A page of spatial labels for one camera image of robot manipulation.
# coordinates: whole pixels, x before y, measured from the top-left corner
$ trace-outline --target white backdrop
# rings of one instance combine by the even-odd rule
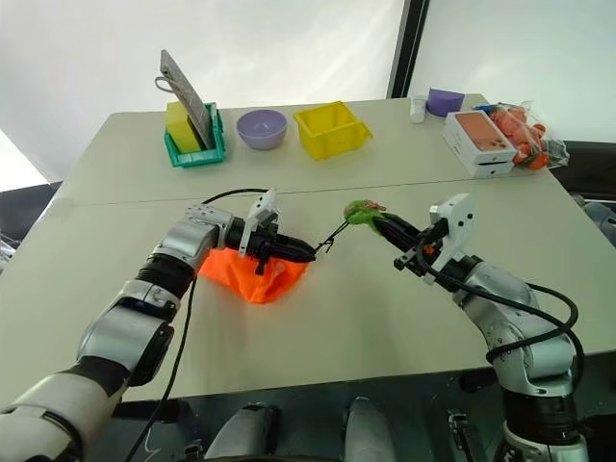
[[[616,141],[614,0],[432,0],[411,93],[480,92],[565,140]]]
[[[403,0],[3,0],[0,128],[63,179],[110,113],[161,111],[166,48],[220,107],[384,97]]]
[[[45,183],[42,175],[0,131],[0,194]]]

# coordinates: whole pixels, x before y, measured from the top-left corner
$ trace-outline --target black cable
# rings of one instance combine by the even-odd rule
[[[147,423],[143,427],[141,434],[139,435],[139,437],[137,438],[137,440],[131,447],[131,450],[128,452],[128,455],[124,458],[124,462],[130,462],[130,460],[133,458],[133,456],[135,455],[135,453],[141,446],[141,442],[143,441],[143,438],[145,438],[145,435],[147,435],[148,430],[156,421],[156,417],[158,416],[158,413],[161,410],[161,407],[163,407],[163,403],[167,401],[167,399],[169,398],[169,394],[171,393],[171,388],[173,388],[173,383],[175,382],[175,376],[177,375],[177,370],[180,366],[180,359],[182,358],[182,353],[184,352],[184,345],[186,344],[186,338],[187,338],[187,334],[189,331],[189,323],[191,321],[191,312],[193,311],[193,295],[194,295],[195,287],[196,287],[196,278],[192,280],[191,291],[189,292],[189,302],[186,308],[186,320],[184,321],[184,331],[182,332],[182,340],[180,341],[180,347],[178,348],[177,354],[175,355],[175,362],[173,363],[173,369],[171,370],[171,376],[169,377],[169,382],[167,384],[167,387],[165,388],[165,392],[163,393],[161,400],[158,401],[158,404],[154,408],[154,411],[152,412],[152,415],[148,419]]]
[[[350,223],[345,220],[343,224],[341,224],[340,226],[336,228],[336,231],[334,231],[329,236],[327,236],[327,238],[322,243],[319,243],[319,245],[315,247],[315,253],[317,253],[321,249],[321,247],[323,247],[324,245],[329,245],[329,247],[325,250],[325,253],[329,252],[329,249],[334,244],[334,238],[338,236],[340,233],[342,233],[349,225]]]
[[[494,359],[496,359],[499,355],[503,354],[504,352],[511,351],[513,349],[517,349],[521,347],[528,347],[530,345],[538,344],[540,342],[545,342],[546,340],[553,339],[555,337],[558,337],[564,334],[564,335],[567,335],[571,339],[571,342],[573,343],[574,348],[576,350],[577,367],[576,367],[576,374],[573,379],[574,389],[578,386],[579,382],[581,381],[581,377],[584,371],[584,350],[581,345],[581,342],[579,341],[578,336],[571,330],[571,327],[578,320],[579,311],[578,311],[578,307],[576,306],[576,304],[570,298],[568,298],[567,296],[553,289],[538,286],[536,284],[528,284],[528,286],[535,291],[543,292],[545,294],[555,296],[556,298],[565,302],[565,304],[569,307],[571,313],[570,313],[569,318],[565,322],[563,322],[555,318],[554,316],[549,315],[546,312],[538,310],[537,308],[533,308],[523,303],[510,300],[509,298],[505,298],[503,296],[488,293],[478,287],[469,286],[468,284],[465,284],[464,282],[458,279],[455,279],[453,277],[450,277],[446,274],[441,273],[440,271],[431,267],[425,261],[424,247],[427,245],[427,239],[428,239],[427,236],[422,237],[417,245],[417,255],[416,255],[417,263],[422,270],[432,274],[437,279],[448,282],[449,284],[451,284],[452,286],[460,290],[463,290],[473,295],[480,296],[482,298],[486,298],[488,300],[496,301],[497,303],[501,303],[503,305],[511,306],[520,311],[524,311],[538,318],[541,318],[545,321],[548,321],[556,326],[555,329],[549,332],[546,332],[544,334],[536,335],[528,339],[523,339],[521,341],[514,342],[512,344],[508,344],[504,346],[497,346],[496,348],[488,351],[488,353],[486,354],[486,360],[490,364],[492,364]]]
[[[221,192],[220,194],[217,194],[217,195],[215,195],[213,197],[210,197],[209,199],[206,199],[206,200],[204,200],[201,203],[202,204],[209,204],[211,202],[214,202],[215,200],[218,200],[218,199],[220,199],[222,197],[225,197],[227,195],[232,195],[232,194],[256,193],[256,192],[257,193],[266,193],[267,191],[268,190],[264,190],[262,188],[244,188],[244,189],[240,189],[240,190],[231,190],[231,191],[227,191],[227,192]],[[194,295],[194,288],[195,287],[196,287],[196,278],[192,280],[191,290],[189,292],[189,301],[188,301],[188,306],[187,306],[187,310],[186,310],[186,320],[184,321],[184,331],[182,332],[182,340],[180,341],[180,347],[178,348],[177,355],[175,356],[175,361],[173,363],[173,368],[171,370],[171,376],[169,377],[169,382],[167,383],[167,387],[165,388],[165,392],[163,393],[163,396],[161,397],[161,400],[158,402],[158,404],[154,408],[154,411],[152,412],[152,415],[150,416],[150,418],[145,423],[145,426],[143,427],[143,430],[141,431],[139,437],[137,438],[137,440],[135,441],[135,443],[131,447],[131,450],[128,452],[128,454],[124,458],[124,462],[130,462],[130,460],[133,458],[133,456],[135,455],[135,453],[137,452],[137,450],[141,446],[141,442],[143,441],[143,439],[147,435],[147,432],[149,431],[150,427],[156,421],[156,417],[158,416],[158,413],[160,412],[161,407],[163,407],[163,403],[165,401],[167,401],[167,399],[169,398],[169,394],[171,393],[171,389],[173,388],[173,383],[175,382],[175,376],[177,375],[177,370],[178,370],[178,368],[180,366],[180,359],[182,358],[182,353],[184,352],[184,345],[186,344],[186,338],[187,338],[188,331],[189,331],[189,323],[191,321],[191,312],[193,311],[193,295]]]
[[[227,191],[227,192],[221,192],[220,194],[217,194],[213,197],[210,197],[209,199],[204,200],[203,202],[201,202],[202,204],[209,204],[211,202],[214,202],[215,200],[219,200],[222,197],[226,197],[227,195],[233,195],[233,194],[241,194],[241,193],[266,193],[268,190],[264,190],[263,188],[242,188],[240,190],[231,190],[231,191]]]

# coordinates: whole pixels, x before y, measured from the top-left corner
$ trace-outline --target phone box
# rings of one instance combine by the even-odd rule
[[[443,138],[474,178],[507,173],[516,149],[483,111],[449,113]]]

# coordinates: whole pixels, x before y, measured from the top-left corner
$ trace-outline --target purple container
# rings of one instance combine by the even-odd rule
[[[435,116],[444,117],[448,113],[457,113],[462,107],[464,93],[430,89],[425,107]]]
[[[254,149],[273,149],[287,133],[287,118],[271,109],[251,111],[238,120],[238,133]]]

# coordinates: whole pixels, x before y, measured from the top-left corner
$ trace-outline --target yellow bin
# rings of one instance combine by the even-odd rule
[[[367,137],[372,138],[366,124],[342,101],[299,111],[293,117],[301,144],[317,160],[357,149]]]

